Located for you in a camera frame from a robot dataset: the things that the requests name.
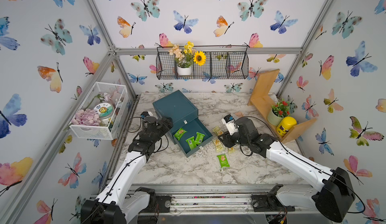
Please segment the yellow cookie packet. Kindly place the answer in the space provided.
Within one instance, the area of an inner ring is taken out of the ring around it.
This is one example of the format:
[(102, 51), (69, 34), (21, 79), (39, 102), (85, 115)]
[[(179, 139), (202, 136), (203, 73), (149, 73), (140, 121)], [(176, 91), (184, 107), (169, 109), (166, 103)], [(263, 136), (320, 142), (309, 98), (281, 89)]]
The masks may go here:
[(217, 136), (220, 136), (220, 135), (224, 134), (224, 132), (223, 132), (218, 126), (214, 127), (214, 128), (212, 129), (212, 131), (213, 131)]
[(218, 139), (214, 140), (214, 145), (215, 145), (216, 152), (224, 151), (224, 146), (220, 140), (218, 140)]
[(236, 149), (234, 147), (231, 147), (228, 149), (228, 154), (233, 154), (236, 152)]

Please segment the green cookie packet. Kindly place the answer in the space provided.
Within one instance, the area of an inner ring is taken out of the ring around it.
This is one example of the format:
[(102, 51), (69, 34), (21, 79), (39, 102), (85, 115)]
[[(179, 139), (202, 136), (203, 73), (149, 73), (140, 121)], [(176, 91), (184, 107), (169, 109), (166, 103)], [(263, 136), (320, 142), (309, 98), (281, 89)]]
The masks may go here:
[(187, 138), (187, 139), (186, 139), (186, 142), (187, 142), (187, 144), (188, 144), (190, 150), (194, 150), (194, 149), (197, 147), (197, 145), (195, 144), (195, 138), (194, 138), (194, 136), (192, 136), (192, 137), (190, 137), (190, 138)]
[(196, 138), (195, 138), (195, 144), (196, 145), (200, 145), (202, 144), (203, 140), (204, 140), (204, 137), (205, 137), (205, 134), (202, 134), (200, 132), (197, 132), (197, 135), (196, 135)]
[(187, 131), (183, 128), (180, 128), (179, 130), (176, 131), (176, 133), (174, 134), (174, 137), (180, 141), (182, 136), (186, 133)]
[(230, 167), (226, 154), (217, 155), (221, 169)]

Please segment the teal drawer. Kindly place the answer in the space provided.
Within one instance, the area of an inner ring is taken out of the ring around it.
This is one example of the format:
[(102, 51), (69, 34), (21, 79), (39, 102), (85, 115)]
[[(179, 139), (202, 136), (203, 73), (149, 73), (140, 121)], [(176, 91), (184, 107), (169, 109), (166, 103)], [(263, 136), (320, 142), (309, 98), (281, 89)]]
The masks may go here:
[[(178, 139), (175, 134), (179, 130), (184, 130), (183, 135)], [(203, 140), (200, 142), (197, 147), (191, 147), (196, 140), (197, 133), (203, 134)], [(177, 144), (182, 150), (183, 154), (188, 158), (199, 151), (200, 147), (204, 147), (209, 144), (212, 139), (212, 133), (206, 128), (206, 126), (198, 119), (188, 122), (182, 126), (173, 127), (171, 130), (172, 140)]]

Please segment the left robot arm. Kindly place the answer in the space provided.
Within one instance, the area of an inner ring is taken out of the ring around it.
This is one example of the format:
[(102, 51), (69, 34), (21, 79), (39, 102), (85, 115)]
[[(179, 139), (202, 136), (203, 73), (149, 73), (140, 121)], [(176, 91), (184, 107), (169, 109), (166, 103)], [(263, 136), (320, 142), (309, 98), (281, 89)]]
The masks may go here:
[(143, 129), (137, 133), (128, 147), (125, 160), (112, 180), (94, 199), (86, 201), (80, 211), (83, 224), (128, 224), (142, 211), (158, 215), (155, 190), (140, 187), (130, 198), (128, 191), (139, 171), (155, 153), (155, 145), (173, 128), (172, 118), (147, 116)]

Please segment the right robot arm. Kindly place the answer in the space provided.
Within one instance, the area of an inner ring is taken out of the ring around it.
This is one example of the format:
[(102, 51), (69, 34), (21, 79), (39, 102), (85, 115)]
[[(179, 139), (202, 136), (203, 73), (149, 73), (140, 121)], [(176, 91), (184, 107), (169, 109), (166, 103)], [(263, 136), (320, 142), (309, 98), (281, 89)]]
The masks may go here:
[(279, 188), (275, 198), (281, 205), (315, 209), (335, 223), (344, 221), (356, 199), (347, 171), (340, 167), (331, 169), (294, 152), (272, 135), (259, 133), (247, 117), (235, 120), (226, 115), (221, 121), (227, 128), (218, 136), (223, 145), (247, 147), (253, 154), (284, 166), (312, 186), (312, 190)]

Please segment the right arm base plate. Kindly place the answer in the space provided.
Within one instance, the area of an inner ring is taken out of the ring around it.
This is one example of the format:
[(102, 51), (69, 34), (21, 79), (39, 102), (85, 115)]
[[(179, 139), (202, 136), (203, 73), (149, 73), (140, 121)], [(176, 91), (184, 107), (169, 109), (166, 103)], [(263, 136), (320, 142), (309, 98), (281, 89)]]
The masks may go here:
[(282, 187), (282, 184), (277, 184), (267, 193), (252, 195), (251, 205), (254, 212), (294, 212), (294, 206), (284, 206), (276, 197)]

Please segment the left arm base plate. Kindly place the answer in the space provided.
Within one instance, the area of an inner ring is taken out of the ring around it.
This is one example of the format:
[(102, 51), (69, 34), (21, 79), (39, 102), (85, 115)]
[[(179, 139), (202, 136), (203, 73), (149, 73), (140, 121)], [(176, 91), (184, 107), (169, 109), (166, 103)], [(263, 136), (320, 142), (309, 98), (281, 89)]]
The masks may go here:
[(149, 205), (143, 213), (169, 213), (171, 207), (171, 197), (167, 195), (156, 195), (150, 199)]

